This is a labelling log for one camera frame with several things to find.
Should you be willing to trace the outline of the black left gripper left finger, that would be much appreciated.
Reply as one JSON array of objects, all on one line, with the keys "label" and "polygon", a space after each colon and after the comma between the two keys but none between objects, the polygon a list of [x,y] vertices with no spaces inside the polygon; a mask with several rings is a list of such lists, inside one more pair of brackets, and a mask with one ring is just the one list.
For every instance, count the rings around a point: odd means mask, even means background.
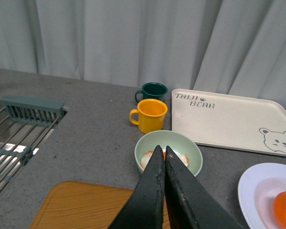
[{"label": "black left gripper left finger", "polygon": [[165,194],[165,163],[157,145],[132,195],[116,215],[110,229],[161,229]]}]

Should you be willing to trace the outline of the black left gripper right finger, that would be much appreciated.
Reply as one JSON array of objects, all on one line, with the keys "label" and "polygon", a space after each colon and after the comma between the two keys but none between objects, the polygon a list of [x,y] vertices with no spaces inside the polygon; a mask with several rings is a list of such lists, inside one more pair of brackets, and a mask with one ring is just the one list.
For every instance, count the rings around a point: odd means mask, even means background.
[{"label": "black left gripper right finger", "polygon": [[242,229],[206,191],[176,153],[166,147],[165,200],[172,229]]}]

